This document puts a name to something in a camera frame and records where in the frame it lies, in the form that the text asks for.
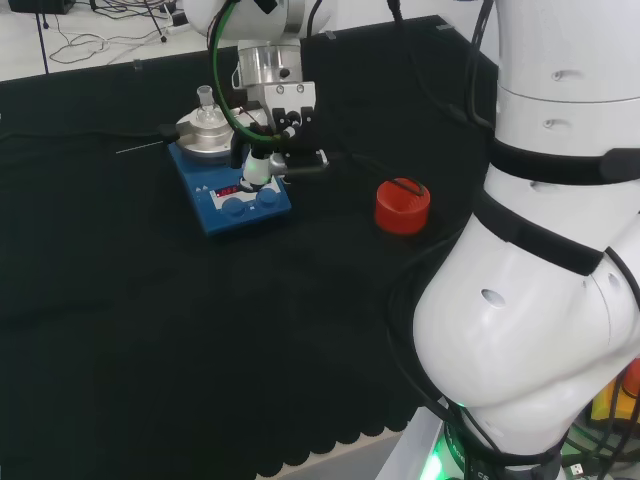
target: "blue knob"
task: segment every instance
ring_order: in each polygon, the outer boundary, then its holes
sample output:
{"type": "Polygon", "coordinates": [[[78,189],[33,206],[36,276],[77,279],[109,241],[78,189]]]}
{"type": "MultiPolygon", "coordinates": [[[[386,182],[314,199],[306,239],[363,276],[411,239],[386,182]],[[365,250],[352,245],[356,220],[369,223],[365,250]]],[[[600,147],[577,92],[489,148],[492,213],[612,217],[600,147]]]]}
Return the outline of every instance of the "blue knob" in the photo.
{"type": "Polygon", "coordinates": [[[263,207],[274,207],[278,203],[278,194],[272,188],[263,188],[258,193],[258,203],[263,207]]]}
{"type": "Polygon", "coordinates": [[[246,210],[246,206],[239,198],[230,198],[222,204],[222,213],[232,217],[241,217],[246,210]]]}

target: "yellow object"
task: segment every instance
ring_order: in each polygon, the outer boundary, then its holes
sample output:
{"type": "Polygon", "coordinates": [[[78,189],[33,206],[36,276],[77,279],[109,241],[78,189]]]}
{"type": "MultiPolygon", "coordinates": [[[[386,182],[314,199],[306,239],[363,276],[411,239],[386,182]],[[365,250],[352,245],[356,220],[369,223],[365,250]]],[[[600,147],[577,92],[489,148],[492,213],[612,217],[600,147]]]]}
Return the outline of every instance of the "yellow object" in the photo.
{"type": "MultiPolygon", "coordinates": [[[[616,381],[614,380],[602,390],[596,398],[593,399],[591,406],[591,420],[596,422],[609,419],[611,411],[611,399],[613,398],[613,389],[616,381]]],[[[633,406],[636,399],[628,396],[621,388],[618,394],[618,404],[616,405],[616,418],[619,420],[630,420],[633,406]]]]}

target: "orange object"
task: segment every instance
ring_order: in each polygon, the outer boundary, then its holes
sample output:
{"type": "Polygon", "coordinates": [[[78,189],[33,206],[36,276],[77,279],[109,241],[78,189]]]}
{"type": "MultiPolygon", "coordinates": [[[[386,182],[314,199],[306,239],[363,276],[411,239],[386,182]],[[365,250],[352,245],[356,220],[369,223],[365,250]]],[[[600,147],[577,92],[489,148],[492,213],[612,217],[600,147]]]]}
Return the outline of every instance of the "orange object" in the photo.
{"type": "Polygon", "coordinates": [[[413,235],[427,224],[431,194],[423,185],[406,178],[397,178],[396,181],[416,191],[422,190],[424,194],[419,196],[394,183],[383,183],[378,188],[376,224],[389,233],[413,235]]]}
{"type": "Polygon", "coordinates": [[[634,360],[622,382],[624,393],[636,398],[640,392],[640,360],[634,360]]]}

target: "black strap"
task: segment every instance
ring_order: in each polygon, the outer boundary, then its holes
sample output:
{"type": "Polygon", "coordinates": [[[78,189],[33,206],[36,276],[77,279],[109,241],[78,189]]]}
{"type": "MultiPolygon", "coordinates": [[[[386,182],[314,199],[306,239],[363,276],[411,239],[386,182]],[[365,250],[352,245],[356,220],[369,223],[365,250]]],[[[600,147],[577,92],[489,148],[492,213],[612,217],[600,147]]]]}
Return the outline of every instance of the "black strap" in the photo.
{"type": "Polygon", "coordinates": [[[558,185],[612,185],[640,179],[640,149],[614,148],[602,157],[567,157],[530,152],[497,140],[489,159],[514,177],[558,185]]]}
{"type": "Polygon", "coordinates": [[[603,252],[530,222],[495,201],[484,190],[476,197],[473,213],[505,242],[579,275],[591,275],[604,256],[603,252]]]}

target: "black cloth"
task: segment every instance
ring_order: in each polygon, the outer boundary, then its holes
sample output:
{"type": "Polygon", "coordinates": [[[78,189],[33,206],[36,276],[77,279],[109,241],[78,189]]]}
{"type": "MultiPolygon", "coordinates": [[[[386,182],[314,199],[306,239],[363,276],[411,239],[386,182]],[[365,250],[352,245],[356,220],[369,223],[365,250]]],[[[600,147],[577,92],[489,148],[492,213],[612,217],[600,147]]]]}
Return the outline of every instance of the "black cloth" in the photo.
{"type": "MultiPolygon", "coordinates": [[[[434,92],[460,103],[467,43],[443,24],[408,31],[434,92]]],[[[229,78],[235,51],[221,56],[229,78]]],[[[196,106],[208,62],[5,82],[0,135],[176,122],[196,106]]],[[[304,69],[328,151],[337,128],[353,151],[431,190],[423,234],[380,232],[382,179],[347,159],[292,185],[287,217],[206,239],[163,146],[0,144],[3,479],[251,479],[406,425],[419,397],[388,350],[385,288],[470,213],[483,138],[420,95],[391,25],[312,39],[304,69]]],[[[484,62],[479,77],[490,112],[495,68],[484,62]]]]}

